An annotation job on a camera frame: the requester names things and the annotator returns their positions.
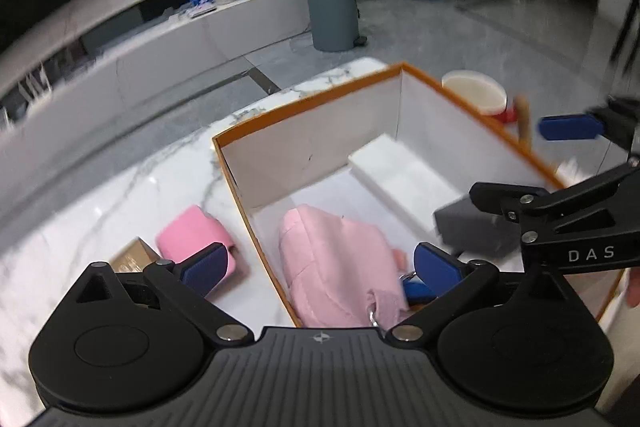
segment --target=pink cloth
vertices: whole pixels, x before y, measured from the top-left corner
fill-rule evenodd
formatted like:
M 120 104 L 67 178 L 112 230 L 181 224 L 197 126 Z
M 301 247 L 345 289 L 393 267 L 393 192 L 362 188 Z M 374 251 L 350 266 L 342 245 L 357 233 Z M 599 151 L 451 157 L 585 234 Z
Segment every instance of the pink cloth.
M 234 240 L 222 223 L 205 214 L 197 204 L 187 208 L 156 237 L 160 255 L 174 263 L 181 263 L 211 243 L 222 243 L 226 247 L 228 260 L 224 280 L 236 269 L 236 260 L 230 253 Z
M 389 329 L 407 310 L 392 249 L 377 227 L 302 204 L 280 224 L 293 307 L 306 327 Z

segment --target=white foam block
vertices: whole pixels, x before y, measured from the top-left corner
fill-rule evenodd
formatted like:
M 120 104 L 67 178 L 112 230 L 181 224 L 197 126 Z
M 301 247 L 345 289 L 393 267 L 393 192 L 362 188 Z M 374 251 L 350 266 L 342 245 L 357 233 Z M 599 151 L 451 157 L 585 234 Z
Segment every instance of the white foam block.
M 433 237 L 434 211 L 462 193 L 401 142 L 386 134 L 349 156 L 351 172 L 415 233 Z

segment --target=blue gripper pad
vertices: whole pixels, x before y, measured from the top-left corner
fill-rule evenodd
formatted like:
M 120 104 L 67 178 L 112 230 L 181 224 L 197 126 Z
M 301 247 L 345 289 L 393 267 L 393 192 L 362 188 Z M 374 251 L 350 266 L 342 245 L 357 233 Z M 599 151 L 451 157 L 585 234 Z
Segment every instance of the blue gripper pad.
M 427 304 L 437 297 L 431 288 L 419 281 L 404 281 L 402 282 L 402 289 L 404 290 L 404 295 L 406 296 L 406 301 L 409 303 L 409 306 L 413 304 Z
M 227 264 L 225 245 L 214 243 L 182 261 L 179 278 L 184 285 L 204 297 L 225 276 Z
M 591 114 L 546 116 L 538 122 L 538 132 L 545 140 L 593 140 L 605 131 L 604 124 Z
M 463 280 L 464 263 L 430 243 L 420 243 L 414 251 L 415 274 L 440 297 Z

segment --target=metal ring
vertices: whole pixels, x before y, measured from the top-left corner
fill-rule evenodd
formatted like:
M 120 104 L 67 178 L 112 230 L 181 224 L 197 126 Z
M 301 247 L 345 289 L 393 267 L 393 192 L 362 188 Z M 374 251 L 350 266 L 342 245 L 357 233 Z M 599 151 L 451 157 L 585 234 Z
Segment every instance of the metal ring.
M 415 270 L 409 273 L 405 273 L 400 276 L 400 283 L 402 284 L 404 281 L 409 281 L 416 276 Z
M 386 333 L 386 330 L 384 330 L 382 328 L 382 326 L 380 326 L 380 324 L 378 323 L 378 321 L 376 320 L 376 303 L 371 304 L 368 308 L 367 308 L 367 312 L 369 312 L 369 322 L 371 323 L 371 325 L 374 328 L 377 328 L 380 330 L 380 333 L 382 333 L 383 335 Z

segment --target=wooden handle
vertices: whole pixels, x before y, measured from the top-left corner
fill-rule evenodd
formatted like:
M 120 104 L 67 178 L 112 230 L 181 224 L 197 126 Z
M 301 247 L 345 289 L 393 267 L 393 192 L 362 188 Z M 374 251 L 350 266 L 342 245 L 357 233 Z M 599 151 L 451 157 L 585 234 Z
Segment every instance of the wooden handle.
M 527 148 L 531 148 L 531 112 L 529 101 L 523 94 L 516 95 L 513 107 L 518 116 L 518 139 Z

